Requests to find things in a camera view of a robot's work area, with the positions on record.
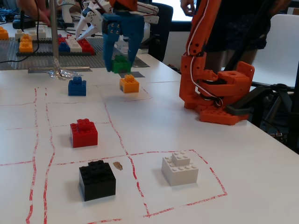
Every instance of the green lego brick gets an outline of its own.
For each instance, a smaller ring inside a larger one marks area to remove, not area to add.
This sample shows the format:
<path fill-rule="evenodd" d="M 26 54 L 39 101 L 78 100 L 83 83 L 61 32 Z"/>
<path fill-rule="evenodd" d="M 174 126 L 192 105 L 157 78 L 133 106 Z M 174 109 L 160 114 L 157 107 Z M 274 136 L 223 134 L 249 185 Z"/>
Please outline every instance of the green lego brick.
<path fill-rule="evenodd" d="M 128 62 L 124 55 L 116 55 L 112 61 L 112 71 L 115 74 L 131 72 L 131 63 Z"/>

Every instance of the black chair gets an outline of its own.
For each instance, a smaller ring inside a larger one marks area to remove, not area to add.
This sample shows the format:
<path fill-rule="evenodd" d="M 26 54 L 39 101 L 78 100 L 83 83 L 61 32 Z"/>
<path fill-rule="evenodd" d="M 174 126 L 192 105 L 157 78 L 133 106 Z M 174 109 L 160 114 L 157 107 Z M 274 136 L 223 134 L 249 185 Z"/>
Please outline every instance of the black chair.
<path fill-rule="evenodd" d="M 159 23 L 150 26 L 150 34 L 157 35 L 157 38 L 149 43 L 149 54 L 155 59 L 163 61 L 165 57 L 168 36 L 171 28 L 173 8 L 161 3 L 151 3 L 159 8 Z"/>

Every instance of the person's hand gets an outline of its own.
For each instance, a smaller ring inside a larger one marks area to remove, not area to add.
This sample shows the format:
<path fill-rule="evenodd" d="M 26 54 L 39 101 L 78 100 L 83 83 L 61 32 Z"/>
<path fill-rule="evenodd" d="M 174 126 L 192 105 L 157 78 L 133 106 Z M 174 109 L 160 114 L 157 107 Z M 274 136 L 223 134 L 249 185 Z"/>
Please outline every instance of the person's hand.
<path fill-rule="evenodd" d="M 292 0 L 276 0 L 270 9 L 271 15 L 276 15 L 280 11 L 285 10 Z"/>
<path fill-rule="evenodd" d="M 46 9 L 45 0 L 16 0 L 18 7 L 23 10 L 27 15 L 37 19 L 37 10 L 39 10 L 39 20 L 46 23 L 48 26 L 51 25 L 48 19 L 49 11 Z"/>
<path fill-rule="evenodd" d="M 183 9 L 185 15 L 194 16 L 194 0 L 181 0 L 181 8 Z"/>

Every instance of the person's arm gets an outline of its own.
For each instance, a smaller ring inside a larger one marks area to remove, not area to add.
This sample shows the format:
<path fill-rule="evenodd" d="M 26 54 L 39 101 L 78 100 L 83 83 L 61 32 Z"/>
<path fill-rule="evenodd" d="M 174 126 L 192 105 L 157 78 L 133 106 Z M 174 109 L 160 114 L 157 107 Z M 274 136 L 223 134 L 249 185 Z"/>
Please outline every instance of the person's arm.
<path fill-rule="evenodd" d="M 49 11 L 46 9 L 45 0 L 16 0 L 18 7 L 25 11 L 27 15 L 37 18 L 37 10 L 39 11 L 39 19 L 45 22 L 48 26 L 51 25 L 48 19 Z"/>
<path fill-rule="evenodd" d="M 181 8 L 183 9 L 185 15 L 194 16 L 194 0 L 181 0 Z"/>

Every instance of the white chair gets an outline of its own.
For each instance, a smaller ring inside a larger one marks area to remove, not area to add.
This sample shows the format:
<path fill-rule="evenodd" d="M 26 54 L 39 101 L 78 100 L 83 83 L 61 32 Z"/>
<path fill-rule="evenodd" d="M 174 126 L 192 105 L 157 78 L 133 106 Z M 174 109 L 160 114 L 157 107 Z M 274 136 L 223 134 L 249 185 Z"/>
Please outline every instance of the white chair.
<path fill-rule="evenodd" d="M 295 86 L 299 62 L 299 16 L 275 15 L 267 46 L 256 54 L 254 82 Z"/>

